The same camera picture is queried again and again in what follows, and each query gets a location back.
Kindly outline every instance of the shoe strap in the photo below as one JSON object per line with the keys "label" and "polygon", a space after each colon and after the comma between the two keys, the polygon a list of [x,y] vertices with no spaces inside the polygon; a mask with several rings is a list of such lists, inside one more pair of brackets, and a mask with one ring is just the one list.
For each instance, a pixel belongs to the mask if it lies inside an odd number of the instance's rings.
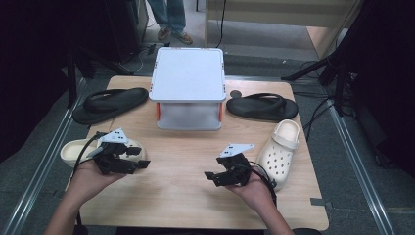
{"label": "shoe strap", "polygon": [[86,97],[83,102],[83,108],[91,113],[107,113],[118,110],[114,102],[108,101],[106,98],[124,92],[125,89],[112,89],[93,93]]}
{"label": "shoe strap", "polygon": [[284,137],[281,137],[280,135],[277,135],[274,133],[272,133],[272,139],[275,140],[275,142],[277,142],[278,144],[287,147],[289,149],[295,150],[299,147],[299,141],[294,142],[294,141],[290,141]]}
{"label": "shoe strap", "polygon": [[248,114],[269,114],[270,111],[278,111],[280,108],[285,107],[287,104],[287,101],[282,96],[273,93],[257,93],[240,99],[263,99],[273,102],[271,105],[265,108],[251,110],[247,112]]}

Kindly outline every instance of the hand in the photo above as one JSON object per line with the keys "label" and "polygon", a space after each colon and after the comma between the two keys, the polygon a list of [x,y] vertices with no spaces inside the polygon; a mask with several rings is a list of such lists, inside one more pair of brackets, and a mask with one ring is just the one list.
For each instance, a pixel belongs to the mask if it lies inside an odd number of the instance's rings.
{"label": "hand", "polygon": [[225,188],[241,197],[252,210],[259,214],[270,234],[294,235],[287,221],[275,207],[268,188],[258,175],[251,173],[245,186],[230,185]]}
{"label": "hand", "polygon": [[66,194],[82,205],[125,175],[120,173],[104,175],[94,161],[87,161],[77,168]]}
{"label": "hand", "polygon": [[[256,166],[253,167],[253,170],[260,172]],[[247,185],[242,187],[237,185],[229,185],[225,186],[225,188],[241,197],[244,202],[256,212],[258,207],[264,203],[274,204],[265,183],[255,173],[251,173]]]}
{"label": "hand", "polygon": [[103,191],[108,185],[124,176],[125,174],[119,173],[104,175],[94,161],[80,164],[44,234],[71,235],[80,207]]}

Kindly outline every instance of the white clog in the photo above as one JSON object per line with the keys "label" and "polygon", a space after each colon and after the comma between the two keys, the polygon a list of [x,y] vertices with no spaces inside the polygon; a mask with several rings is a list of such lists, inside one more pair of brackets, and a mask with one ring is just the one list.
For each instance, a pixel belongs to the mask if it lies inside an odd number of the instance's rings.
{"label": "white clog", "polygon": [[281,190],[287,181],[294,151],[299,146],[299,133],[300,128],[294,121],[282,120],[256,159],[270,180],[277,183],[275,191]]}

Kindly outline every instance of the white bracket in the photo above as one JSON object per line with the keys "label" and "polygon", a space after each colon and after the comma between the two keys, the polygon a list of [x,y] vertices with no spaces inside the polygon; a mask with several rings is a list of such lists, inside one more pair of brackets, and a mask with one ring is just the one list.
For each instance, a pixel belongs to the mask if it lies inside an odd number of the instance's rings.
{"label": "white bracket", "polygon": [[100,138],[102,142],[107,143],[120,143],[120,144],[126,144],[128,143],[128,138],[125,136],[124,131],[122,131],[122,128],[118,128],[117,130],[114,130],[103,137]]}
{"label": "white bracket", "polygon": [[254,144],[229,144],[228,147],[226,147],[226,149],[222,153],[220,153],[219,157],[232,157],[253,148]]}

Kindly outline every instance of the white plastic box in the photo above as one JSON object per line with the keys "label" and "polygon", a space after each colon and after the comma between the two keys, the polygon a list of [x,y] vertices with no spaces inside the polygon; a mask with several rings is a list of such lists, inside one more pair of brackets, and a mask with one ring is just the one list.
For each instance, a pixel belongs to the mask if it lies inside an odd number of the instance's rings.
{"label": "white plastic box", "polygon": [[157,102],[160,129],[219,129],[226,99],[222,51],[160,48],[150,99]]}

